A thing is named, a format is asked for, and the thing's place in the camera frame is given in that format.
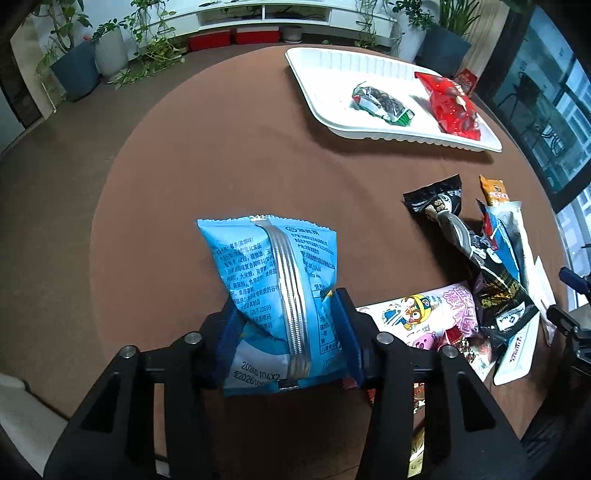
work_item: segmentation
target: metal screw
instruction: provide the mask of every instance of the metal screw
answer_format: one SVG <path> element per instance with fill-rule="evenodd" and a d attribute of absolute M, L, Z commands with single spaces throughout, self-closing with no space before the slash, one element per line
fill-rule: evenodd
<path fill-rule="evenodd" d="M 448 358 L 455 358 L 458 354 L 457 348 L 451 345 L 444 345 L 441 352 Z"/>
<path fill-rule="evenodd" d="M 185 335 L 185 342 L 189 345 L 195 345 L 195 343 L 199 343 L 201 341 L 201 333 L 199 332 L 191 332 Z"/>
<path fill-rule="evenodd" d="M 389 345 L 390 343 L 392 343 L 394 341 L 394 335 L 392 335 L 391 333 L 388 333 L 388 332 L 379 332 L 375 336 L 375 339 L 379 343 L 382 343 L 384 345 Z"/>
<path fill-rule="evenodd" d="M 119 354 L 123 358 L 131 358 L 135 355 L 137 348 L 133 345 L 124 346 L 121 350 L 119 350 Z"/>

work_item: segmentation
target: green leaf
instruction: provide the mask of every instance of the green leaf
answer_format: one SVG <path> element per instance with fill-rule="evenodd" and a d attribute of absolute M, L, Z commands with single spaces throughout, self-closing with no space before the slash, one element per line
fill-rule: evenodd
<path fill-rule="evenodd" d="M 64 12 L 64 16 L 66 18 L 72 18 L 74 16 L 74 14 L 76 13 L 76 9 L 72 5 L 68 5 L 67 7 L 65 7 L 63 9 L 63 12 Z"/>

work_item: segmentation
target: black snack bag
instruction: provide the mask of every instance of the black snack bag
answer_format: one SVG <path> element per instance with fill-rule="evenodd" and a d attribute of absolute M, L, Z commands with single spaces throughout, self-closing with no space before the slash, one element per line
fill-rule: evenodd
<path fill-rule="evenodd" d="M 478 268 L 472 293 L 480 331 L 502 343 L 521 330 L 538 312 L 521 284 L 492 250 L 490 241 L 474 233 L 457 216 L 462 207 L 459 175 L 404 194 L 404 204 L 437 222 L 443 235 Z"/>

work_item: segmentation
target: wooden panel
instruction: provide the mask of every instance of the wooden panel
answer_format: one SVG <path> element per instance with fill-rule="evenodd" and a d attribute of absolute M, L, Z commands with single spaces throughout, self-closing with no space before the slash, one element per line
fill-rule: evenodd
<path fill-rule="evenodd" d="M 480 78 L 499 41 L 509 15 L 509 6 L 499 0 L 480 0 L 476 13 L 480 18 L 472 24 L 469 34 L 465 37 L 472 46 L 464 57 L 459 71 L 468 69 Z"/>

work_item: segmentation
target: silver seal strip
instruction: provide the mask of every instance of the silver seal strip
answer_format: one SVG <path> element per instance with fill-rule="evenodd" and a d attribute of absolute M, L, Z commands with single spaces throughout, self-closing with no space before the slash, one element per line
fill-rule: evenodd
<path fill-rule="evenodd" d="M 266 216 L 252 217 L 252 223 L 267 232 L 275 266 L 281 306 L 285 318 L 287 343 L 290 348 L 288 380 L 306 378 L 310 372 L 310 342 L 306 326 L 306 300 L 294 252 L 287 235 L 273 225 Z"/>

